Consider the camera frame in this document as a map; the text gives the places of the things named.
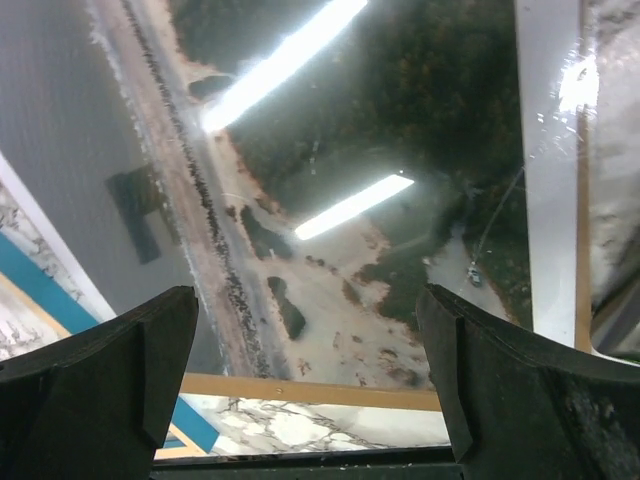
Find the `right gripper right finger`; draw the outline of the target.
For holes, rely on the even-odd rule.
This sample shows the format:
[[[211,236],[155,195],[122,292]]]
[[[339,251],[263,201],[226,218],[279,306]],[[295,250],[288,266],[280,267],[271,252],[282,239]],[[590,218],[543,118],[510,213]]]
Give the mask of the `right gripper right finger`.
[[[426,284],[416,316],[464,478],[638,478],[638,367],[535,334],[437,284]]]

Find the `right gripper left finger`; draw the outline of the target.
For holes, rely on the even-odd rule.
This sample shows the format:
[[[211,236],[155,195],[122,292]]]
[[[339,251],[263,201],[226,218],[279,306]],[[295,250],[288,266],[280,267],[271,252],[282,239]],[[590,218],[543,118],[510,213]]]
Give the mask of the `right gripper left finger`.
[[[146,479],[166,439],[199,313],[172,287],[1,364],[4,479]]]

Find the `aerial landscape photo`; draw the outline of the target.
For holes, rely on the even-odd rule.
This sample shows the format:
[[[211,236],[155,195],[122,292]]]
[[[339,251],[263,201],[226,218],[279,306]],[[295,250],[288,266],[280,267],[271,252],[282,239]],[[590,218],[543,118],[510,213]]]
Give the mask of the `aerial landscape photo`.
[[[5,1],[8,185],[94,313],[194,286],[192,372],[433,385],[428,283],[534,330],[513,1]]]

